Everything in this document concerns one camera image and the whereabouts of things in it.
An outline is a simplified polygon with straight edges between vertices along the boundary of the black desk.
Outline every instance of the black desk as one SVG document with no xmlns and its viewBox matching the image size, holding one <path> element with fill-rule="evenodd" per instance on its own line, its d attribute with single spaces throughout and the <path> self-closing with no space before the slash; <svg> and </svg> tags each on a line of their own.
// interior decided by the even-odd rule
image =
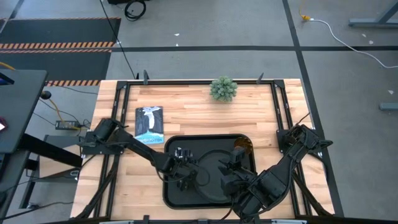
<svg viewBox="0 0 398 224">
<path fill-rule="evenodd" d="M 0 179 L 0 192 L 18 184 L 24 169 L 37 169 L 37 161 L 29 160 L 31 152 L 81 167 L 80 156 L 25 133 L 43 90 L 47 72 L 38 70 L 0 70 L 0 72 L 15 81 L 13 85 L 0 86 L 0 116 L 8 124 L 8 129 L 0 133 L 0 153 L 6 154 L 9 158 Z M 0 205 L 0 217 L 6 216 L 15 191 L 16 187 L 7 191 L 5 202 Z"/>
</svg>

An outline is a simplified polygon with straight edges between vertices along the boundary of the green plant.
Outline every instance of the green plant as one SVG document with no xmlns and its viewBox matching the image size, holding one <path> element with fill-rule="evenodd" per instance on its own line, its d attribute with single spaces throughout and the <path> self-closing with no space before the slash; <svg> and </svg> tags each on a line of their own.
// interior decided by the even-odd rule
<svg viewBox="0 0 398 224">
<path fill-rule="evenodd" d="M 236 89 L 238 84 L 232 81 L 232 79 L 222 76 L 219 79 L 213 80 L 210 84 L 210 95 L 215 100 L 222 102 L 231 102 L 232 97 L 236 96 Z"/>
</svg>

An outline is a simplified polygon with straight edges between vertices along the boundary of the black tray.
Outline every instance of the black tray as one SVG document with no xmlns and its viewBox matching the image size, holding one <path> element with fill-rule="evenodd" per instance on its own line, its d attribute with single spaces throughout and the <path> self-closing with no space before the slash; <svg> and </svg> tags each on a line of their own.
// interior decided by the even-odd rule
<svg viewBox="0 0 398 224">
<path fill-rule="evenodd" d="M 195 136 L 174 136 L 165 144 L 164 152 L 173 154 L 177 147 L 192 151 L 193 158 L 199 159 L 204 153 L 209 151 L 226 151 L 234 149 L 234 142 L 237 138 L 248 138 L 243 134 L 214 134 L 214 135 L 195 135 Z M 242 166 L 252 172 L 256 171 L 254 163 L 254 153 L 246 156 L 242 161 Z M 230 207 L 231 202 L 214 203 L 202 197 L 194 187 L 181 191 L 177 183 L 163 183 L 163 200 L 172 209 L 193 209 L 193 208 L 215 208 Z"/>
</svg>

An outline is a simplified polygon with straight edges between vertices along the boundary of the gray floor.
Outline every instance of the gray floor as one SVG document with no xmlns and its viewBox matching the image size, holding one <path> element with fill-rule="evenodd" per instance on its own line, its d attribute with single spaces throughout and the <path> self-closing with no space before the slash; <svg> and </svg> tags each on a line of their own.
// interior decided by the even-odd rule
<svg viewBox="0 0 398 224">
<path fill-rule="evenodd" d="M 0 0 L 0 17 L 9 17 L 16 2 Z M 303 13 L 329 22 L 335 34 L 350 45 L 367 46 L 370 40 L 373 45 L 398 45 L 398 29 L 347 26 L 352 17 L 377 17 L 391 2 L 394 1 L 308 0 Z M 326 25 L 300 20 L 300 3 L 289 0 L 300 45 L 339 46 Z M 120 8 L 105 5 L 109 16 L 123 17 Z M 17 18 L 39 17 L 103 17 L 103 12 L 94 0 L 25 0 L 17 14 Z M 123 18 L 119 38 L 125 47 L 293 44 L 283 4 L 271 0 L 152 0 L 147 2 L 147 13 L 141 20 L 129 22 Z M 398 65 L 396 51 L 371 53 L 387 65 Z M 378 110 L 382 101 L 398 102 L 398 69 L 383 69 L 373 59 L 354 52 L 304 52 L 303 56 L 325 135 L 334 141 L 330 156 L 345 215 L 398 220 L 395 144 L 398 113 Z M 294 52 L 130 52 L 127 58 L 135 72 L 146 69 L 151 78 L 216 78 L 220 75 L 256 78 L 262 72 L 264 78 L 301 78 Z M 112 53 L 107 79 L 118 78 L 131 78 L 131 74 L 123 55 Z M 57 87 L 48 90 L 61 110 L 74 114 L 80 121 L 91 119 L 95 96 Z M 42 103 L 35 112 L 53 122 L 57 119 Z M 55 131 L 36 116 L 32 117 L 27 132 L 38 138 L 45 134 L 77 134 Z M 75 187 L 74 184 L 38 184 L 32 201 L 69 202 L 73 200 Z M 9 214 L 21 212 L 16 208 L 22 190 L 23 186 L 18 188 Z M 70 209 L 71 206 L 59 205 L 7 223 L 65 220 Z"/>
</svg>

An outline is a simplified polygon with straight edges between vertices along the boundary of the blue book cover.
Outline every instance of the blue book cover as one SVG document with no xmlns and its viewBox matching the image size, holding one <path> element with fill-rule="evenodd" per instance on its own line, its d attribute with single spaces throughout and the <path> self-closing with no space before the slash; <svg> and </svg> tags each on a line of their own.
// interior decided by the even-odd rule
<svg viewBox="0 0 398 224">
<path fill-rule="evenodd" d="M 144 144 L 164 142 L 163 107 L 148 106 L 136 109 L 136 136 Z"/>
</svg>

